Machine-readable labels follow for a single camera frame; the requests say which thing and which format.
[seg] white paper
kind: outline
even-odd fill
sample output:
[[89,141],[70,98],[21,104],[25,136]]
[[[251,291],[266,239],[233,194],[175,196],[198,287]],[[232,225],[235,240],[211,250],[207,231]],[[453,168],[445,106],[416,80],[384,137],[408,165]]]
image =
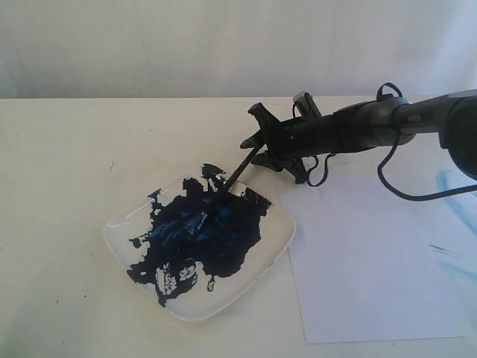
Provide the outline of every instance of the white paper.
[[281,204],[297,222],[290,253],[308,343],[460,336],[414,218],[377,178],[334,177]]

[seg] white wall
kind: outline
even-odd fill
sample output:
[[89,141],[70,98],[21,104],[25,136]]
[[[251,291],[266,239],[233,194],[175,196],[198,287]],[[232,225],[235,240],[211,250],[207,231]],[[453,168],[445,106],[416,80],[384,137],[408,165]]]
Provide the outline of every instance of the white wall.
[[477,87],[477,0],[0,0],[0,97]]

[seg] white plate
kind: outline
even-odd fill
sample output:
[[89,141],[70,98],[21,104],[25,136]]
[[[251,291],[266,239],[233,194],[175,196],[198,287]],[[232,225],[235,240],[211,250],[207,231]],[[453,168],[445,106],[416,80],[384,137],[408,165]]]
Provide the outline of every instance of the white plate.
[[199,233],[188,232],[226,179],[221,169],[204,164],[104,227],[107,244],[129,276],[184,321],[200,321],[232,303],[295,233],[290,216],[240,182]]

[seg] paintbrush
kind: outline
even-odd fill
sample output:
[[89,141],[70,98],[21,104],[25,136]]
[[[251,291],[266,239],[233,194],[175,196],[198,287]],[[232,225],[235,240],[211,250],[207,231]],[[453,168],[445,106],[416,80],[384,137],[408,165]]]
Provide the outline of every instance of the paintbrush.
[[241,164],[233,172],[233,174],[230,175],[230,178],[224,183],[224,185],[214,194],[210,203],[206,206],[206,208],[201,213],[202,219],[201,219],[199,225],[195,229],[195,234],[197,234],[199,232],[200,228],[202,227],[202,225],[206,221],[206,219],[209,217],[209,215],[212,214],[214,212],[214,210],[217,208],[217,206],[221,203],[221,201],[223,201],[225,199],[225,196],[229,192],[229,189],[237,181],[240,174],[245,170],[247,165],[252,161],[253,157],[256,156],[256,154],[259,152],[261,147],[262,146],[254,148],[247,155],[247,157],[244,159],[244,161],[241,162]]

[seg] robotic arm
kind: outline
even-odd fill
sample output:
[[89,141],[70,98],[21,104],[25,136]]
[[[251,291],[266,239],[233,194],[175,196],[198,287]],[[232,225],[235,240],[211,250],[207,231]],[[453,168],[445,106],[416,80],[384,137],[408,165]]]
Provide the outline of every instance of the robotic arm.
[[[383,94],[384,87],[395,90],[397,96]],[[319,154],[328,153],[331,157],[338,153],[392,146],[390,154],[378,167],[378,174],[383,184],[393,191],[394,188],[382,176],[382,167],[396,147],[408,143],[416,134],[438,133],[441,148],[448,149],[455,165],[477,180],[477,90],[450,93],[410,104],[396,86],[387,83],[379,88],[375,101],[354,104],[331,115],[322,116],[307,92],[294,98],[294,111],[295,108],[301,116],[294,115],[293,119],[284,122],[275,118],[261,103],[249,109],[260,130],[246,139],[241,148],[258,148],[264,144],[268,148],[253,158],[253,164],[275,172],[288,170],[295,176],[295,183],[309,183],[310,171],[305,170],[303,157],[315,157],[318,164],[316,155]],[[453,190],[458,192],[422,197],[398,190],[394,193],[408,200],[423,201],[477,190],[477,185]]]

